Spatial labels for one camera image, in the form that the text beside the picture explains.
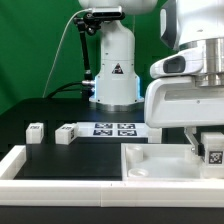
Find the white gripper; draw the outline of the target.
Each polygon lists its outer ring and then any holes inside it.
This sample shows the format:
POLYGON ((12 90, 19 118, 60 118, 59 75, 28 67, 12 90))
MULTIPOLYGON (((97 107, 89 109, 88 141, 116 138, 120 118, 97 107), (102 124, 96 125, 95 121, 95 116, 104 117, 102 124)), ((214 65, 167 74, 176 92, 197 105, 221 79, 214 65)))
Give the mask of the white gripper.
POLYGON ((159 78, 147 88, 144 122, 151 128, 185 127, 192 152, 203 156, 195 127, 224 124, 224 88, 197 87, 193 76, 159 78))

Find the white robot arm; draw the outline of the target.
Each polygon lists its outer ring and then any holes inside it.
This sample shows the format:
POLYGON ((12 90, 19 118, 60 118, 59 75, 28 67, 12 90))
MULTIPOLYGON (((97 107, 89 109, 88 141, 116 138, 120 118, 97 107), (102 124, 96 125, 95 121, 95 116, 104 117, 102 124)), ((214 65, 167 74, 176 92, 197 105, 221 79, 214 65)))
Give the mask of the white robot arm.
POLYGON ((195 153, 200 126, 224 124, 224 0, 166 0, 145 38, 120 19, 156 9, 158 0, 79 0, 88 31, 101 31, 101 68, 90 102, 106 110, 139 103, 134 49, 153 58, 144 101, 151 128, 184 129, 195 153))

